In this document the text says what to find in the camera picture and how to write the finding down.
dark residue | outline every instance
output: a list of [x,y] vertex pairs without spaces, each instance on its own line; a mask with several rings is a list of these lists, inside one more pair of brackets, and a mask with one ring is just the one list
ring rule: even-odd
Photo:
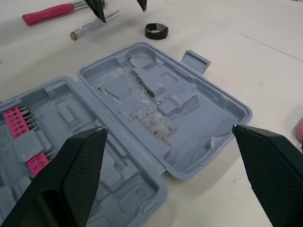
[[138,73],[135,70],[132,70],[132,74],[134,75],[136,81],[138,82],[139,85],[141,85],[143,87],[143,89],[145,90],[146,94],[151,97],[151,98],[155,98],[155,93],[148,87],[146,86],[146,84],[142,81],[142,79],[140,78],[140,76],[138,75]]
[[232,183],[236,183],[238,180],[240,180],[239,177],[235,178],[232,182],[230,182],[229,184],[232,184]]

gray plastic tool case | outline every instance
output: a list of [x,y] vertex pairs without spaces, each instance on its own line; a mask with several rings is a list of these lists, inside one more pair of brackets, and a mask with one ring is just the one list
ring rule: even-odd
[[137,43],[83,66],[76,82],[57,78],[1,103],[1,112],[27,106],[41,130],[20,148],[0,116],[0,223],[33,180],[24,157],[58,151],[71,135],[100,125],[109,134],[87,226],[145,223],[167,199],[162,173],[193,177],[233,138],[232,125],[252,118],[203,78],[209,65],[192,51],[178,62]]

small tool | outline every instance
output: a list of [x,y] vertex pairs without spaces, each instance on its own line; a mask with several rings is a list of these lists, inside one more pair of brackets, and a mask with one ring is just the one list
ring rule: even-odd
[[48,153],[46,155],[46,157],[48,158],[48,160],[52,161],[56,157],[57,154],[58,154],[58,152],[52,151],[52,152]]
[[[113,15],[117,14],[118,12],[119,12],[119,10],[108,15],[105,19],[111,18]],[[120,14],[111,18],[110,20],[108,20],[108,22],[117,18],[118,16],[120,16]],[[87,23],[87,24],[83,25],[82,27],[76,29],[75,31],[71,32],[70,37],[72,40],[77,40],[78,38],[84,36],[87,32],[97,29],[102,24],[103,24],[103,22],[99,18],[96,18],[92,22]]]
[[84,5],[86,5],[86,2],[84,0],[77,1],[75,3],[62,4],[62,5],[44,9],[39,12],[24,14],[24,15],[22,15],[22,19],[24,20],[24,22],[27,25],[32,25],[41,20],[50,19],[53,17],[60,16],[62,14],[68,13],[68,12],[74,10],[75,8],[78,8],[78,7],[81,7]]
[[21,108],[15,106],[3,112],[3,116],[13,139],[28,131],[40,130],[27,106]]

tool case lid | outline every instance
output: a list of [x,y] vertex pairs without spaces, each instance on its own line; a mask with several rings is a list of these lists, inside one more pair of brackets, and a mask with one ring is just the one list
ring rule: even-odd
[[248,179],[273,227],[303,226],[303,155],[282,135],[233,127]]
[[252,118],[246,105],[203,77],[210,64],[192,51],[178,62],[136,43],[83,66],[78,84],[147,148],[160,174],[189,179],[233,138],[233,124]]

case latch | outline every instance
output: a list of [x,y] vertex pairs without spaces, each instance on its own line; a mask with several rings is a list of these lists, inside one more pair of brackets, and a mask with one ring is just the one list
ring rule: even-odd
[[191,50],[185,51],[181,63],[189,67],[200,76],[204,75],[206,69],[211,64],[209,60]]

